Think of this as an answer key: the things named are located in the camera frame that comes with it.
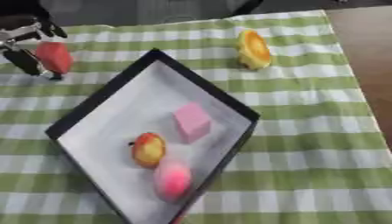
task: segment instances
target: checkered tablecloth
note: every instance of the checkered tablecloth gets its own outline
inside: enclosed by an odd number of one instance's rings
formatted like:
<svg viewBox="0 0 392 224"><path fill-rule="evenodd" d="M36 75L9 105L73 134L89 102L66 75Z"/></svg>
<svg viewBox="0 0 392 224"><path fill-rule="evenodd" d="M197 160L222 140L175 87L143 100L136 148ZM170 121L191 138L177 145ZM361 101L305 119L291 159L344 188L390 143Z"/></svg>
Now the checkered tablecloth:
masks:
<svg viewBox="0 0 392 224"><path fill-rule="evenodd" d="M270 67L239 66L244 29L265 37ZM392 223L390 154L322 10L66 30L63 81L0 59L0 223L120 223L44 130L153 47L262 115L185 222Z"/></svg>

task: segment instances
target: table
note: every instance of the table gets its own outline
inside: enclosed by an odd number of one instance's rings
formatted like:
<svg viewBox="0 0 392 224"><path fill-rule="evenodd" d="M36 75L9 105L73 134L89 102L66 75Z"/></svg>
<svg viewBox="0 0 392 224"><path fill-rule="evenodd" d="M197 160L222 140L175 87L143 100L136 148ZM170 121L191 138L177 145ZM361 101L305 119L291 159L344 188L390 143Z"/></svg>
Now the table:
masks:
<svg viewBox="0 0 392 224"><path fill-rule="evenodd" d="M327 15L392 147L392 6L329 10Z"/></svg>
<svg viewBox="0 0 392 224"><path fill-rule="evenodd" d="M244 29L273 62L241 67ZM322 10L135 27L67 28L76 63L62 82L0 59L0 223L118 223L44 130L152 47L262 114L188 223L390 223L391 155ZM26 43L34 47L36 43Z"/></svg>

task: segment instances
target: pink cube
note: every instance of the pink cube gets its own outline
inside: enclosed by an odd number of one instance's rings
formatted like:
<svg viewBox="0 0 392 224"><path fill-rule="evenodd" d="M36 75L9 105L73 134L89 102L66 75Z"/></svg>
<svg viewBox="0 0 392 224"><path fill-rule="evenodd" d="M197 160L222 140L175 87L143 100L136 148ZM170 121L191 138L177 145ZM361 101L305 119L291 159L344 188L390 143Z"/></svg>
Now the pink cube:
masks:
<svg viewBox="0 0 392 224"><path fill-rule="evenodd" d="M191 102L174 112L178 131L183 141L191 144L208 134L211 118L196 102Z"/></svg>

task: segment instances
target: orange slice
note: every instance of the orange slice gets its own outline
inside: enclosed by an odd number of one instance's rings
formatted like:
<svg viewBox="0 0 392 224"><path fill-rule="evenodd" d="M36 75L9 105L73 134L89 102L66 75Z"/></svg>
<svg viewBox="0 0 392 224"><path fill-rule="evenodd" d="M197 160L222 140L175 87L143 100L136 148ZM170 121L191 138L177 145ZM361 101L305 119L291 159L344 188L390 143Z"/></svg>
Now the orange slice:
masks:
<svg viewBox="0 0 392 224"><path fill-rule="evenodd" d="M240 62L250 69L264 68L271 63L270 50L256 31L242 31L238 37L238 48Z"/></svg>

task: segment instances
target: apple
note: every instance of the apple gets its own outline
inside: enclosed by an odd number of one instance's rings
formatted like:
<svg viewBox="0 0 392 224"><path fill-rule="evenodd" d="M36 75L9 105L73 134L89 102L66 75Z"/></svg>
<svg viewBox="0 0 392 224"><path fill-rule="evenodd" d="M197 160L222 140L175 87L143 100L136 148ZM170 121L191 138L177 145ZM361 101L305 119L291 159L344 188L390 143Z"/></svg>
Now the apple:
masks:
<svg viewBox="0 0 392 224"><path fill-rule="evenodd" d="M166 153L165 140L156 133L143 133L129 145L133 159L144 168L157 167Z"/></svg>

